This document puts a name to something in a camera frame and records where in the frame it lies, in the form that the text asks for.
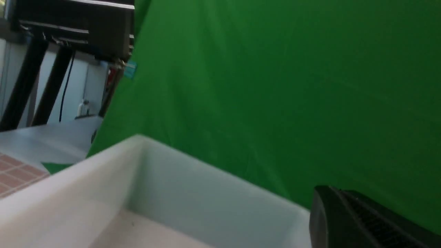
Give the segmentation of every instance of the green backdrop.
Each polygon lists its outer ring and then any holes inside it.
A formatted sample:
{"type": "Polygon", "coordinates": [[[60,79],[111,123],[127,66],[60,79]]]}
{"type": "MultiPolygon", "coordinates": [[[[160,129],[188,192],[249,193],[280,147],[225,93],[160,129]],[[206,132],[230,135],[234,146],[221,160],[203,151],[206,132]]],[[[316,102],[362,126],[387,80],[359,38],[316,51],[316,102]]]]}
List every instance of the green backdrop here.
{"type": "Polygon", "coordinates": [[[142,133],[305,207],[331,184],[441,233],[440,25],[436,0],[137,1],[138,68],[90,154],[142,133]]]}

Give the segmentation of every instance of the black plastic part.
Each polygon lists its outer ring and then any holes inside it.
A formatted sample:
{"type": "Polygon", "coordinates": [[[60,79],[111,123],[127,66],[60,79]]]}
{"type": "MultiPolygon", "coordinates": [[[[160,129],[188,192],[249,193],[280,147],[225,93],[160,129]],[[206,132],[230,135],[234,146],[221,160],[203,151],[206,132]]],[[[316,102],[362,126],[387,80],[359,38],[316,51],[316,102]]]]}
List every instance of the black plastic part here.
{"type": "Polygon", "coordinates": [[[438,248],[441,236],[355,191],[314,189],[313,248],[438,248]]]}
{"type": "MultiPolygon", "coordinates": [[[[100,60],[127,61],[134,10],[103,4],[62,0],[15,0],[11,29],[68,45],[100,60]]],[[[134,0],[112,0],[133,5],[134,0]]]]}
{"type": "Polygon", "coordinates": [[[25,35],[21,32],[13,32],[11,24],[5,19],[0,19],[0,38],[17,44],[26,42],[25,35]]]}
{"type": "Polygon", "coordinates": [[[76,51],[72,54],[71,67],[69,68],[69,73],[67,74],[66,84],[64,85],[63,95],[61,96],[61,105],[60,105],[60,115],[58,116],[58,121],[61,122],[61,118],[63,117],[63,105],[64,98],[66,97],[67,86],[69,85],[69,79],[71,77],[72,67],[74,66],[76,51]]]}
{"type": "Polygon", "coordinates": [[[51,74],[46,84],[37,111],[32,120],[31,126],[47,124],[51,115],[55,100],[60,92],[63,79],[66,74],[69,62],[71,61],[73,50],[67,47],[60,47],[57,52],[51,74]]]}
{"type": "Polygon", "coordinates": [[[17,82],[0,121],[0,132],[17,129],[47,48],[48,42],[31,40],[17,82]]]}

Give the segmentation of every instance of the brown tile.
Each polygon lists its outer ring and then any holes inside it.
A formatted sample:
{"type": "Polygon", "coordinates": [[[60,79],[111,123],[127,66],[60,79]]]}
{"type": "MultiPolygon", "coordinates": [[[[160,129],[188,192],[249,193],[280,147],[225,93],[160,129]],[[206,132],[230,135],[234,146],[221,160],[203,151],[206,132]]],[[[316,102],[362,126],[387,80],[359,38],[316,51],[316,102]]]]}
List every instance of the brown tile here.
{"type": "Polygon", "coordinates": [[[24,184],[22,181],[18,180],[17,178],[11,177],[5,173],[0,174],[0,183],[3,183],[11,188],[15,188],[24,184]]]}
{"type": "Polygon", "coordinates": [[[21,161],[18,161],[17,159],[13,158],[13,157],[9,157],[7,155],[3,155],[0,157],[0,160],[5,161],[11,165],[17,166],[17,165],[22,165],[23,163],[21,161]]]}
{"type": "Polygon", "coordinates": [[[32,183],[35,184],[43,179],[44,179],[43,177],[37,178],[37,179],[33,180],[32,183]]]}
{"type": "Polygon", "coordinates": [[[9,188],[3,185],[0,185],[0,195],[8,191],[9,188]]]}
{"type": "Polygon", "coordinates": [[[39,170],[39,169],[32,167],[30,165],[25,165],[21,169],[23,169],[27,172],[30,172],[31,174],[34,174],[35,176],[43,176],[43,175],[48,174],[47,172],[39,170]]]}
{"type": "Polygon", "coordinates": [[[27,188],[27,187],[31,186],[31,185],[32,185],[32,184],[25,184],[25,185],[22,185],[22,186],[16,188],[15,190],[16,190],[16,191],[20,191],[20,190],[22,190],[22,189],[24,189],[24,188],[27,188]]]}
{"type": "Polygon", "coordinates": [[[27,173],[24,170],[18,169],[18,168],[10,170],[10,171],[6,172],[6,174],[14,176],[18,179],[25,181],[25,182],[30,182],[30,181],[37,178],[37,176],[30,174],[30,173],[27,173]]]}
{"type": "Polygon", "coordinates": [[[10,168],[13,168],[13,166],[3,161],[0,161],[0,171],[5,171],[10,168]]]}
{"type": "Polygon", "coordinates": [[[10,195],[14,194],[15,192],[16,192],[15,190],[11,190],[8,193],[0,195],[0,198],[5,198],[6,196],[10,196],[10,195]]]}
{"type": "Polygon", "coordinates": [[[50,177],[50,175],[49,175],[49,174],[47,174],[47,175],[44,175],[44,176],[42,176],[42,177],[38,178],[38,179],[36,180],[36,182],[39,182],[39,181],[41,181],[41,180],[44,180],[44,179],[46,179],[46,178],[48,178],[48,177],[50,177]]]}

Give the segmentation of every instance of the blue tag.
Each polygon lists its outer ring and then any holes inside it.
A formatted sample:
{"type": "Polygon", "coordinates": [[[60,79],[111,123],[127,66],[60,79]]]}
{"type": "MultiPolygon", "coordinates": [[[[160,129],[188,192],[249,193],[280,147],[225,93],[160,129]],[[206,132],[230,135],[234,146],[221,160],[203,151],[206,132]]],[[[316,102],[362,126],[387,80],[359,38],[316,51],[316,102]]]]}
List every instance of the blue tag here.
{"type": "Polygon", "coordinates": [[[130,79],[133,79],[133,77],[135,76],[135,71],[136,71],[137,66],[138,65],[136,64],[136,62],[129,60],[127,62],[125,69],[124,69],[124,76],[126,76],[130,79]]]}

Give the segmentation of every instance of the tiled floor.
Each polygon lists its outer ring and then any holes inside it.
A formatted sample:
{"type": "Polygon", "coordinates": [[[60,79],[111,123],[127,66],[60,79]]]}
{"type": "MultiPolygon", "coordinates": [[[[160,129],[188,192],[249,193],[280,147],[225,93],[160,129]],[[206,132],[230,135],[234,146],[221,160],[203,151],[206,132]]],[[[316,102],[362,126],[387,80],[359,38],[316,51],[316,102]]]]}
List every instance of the tiled floor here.
{"type": "Polygon", "coordinates": [[[0,199],[22,190],[49,174],[15,158],[0,154],[0,199]]]}

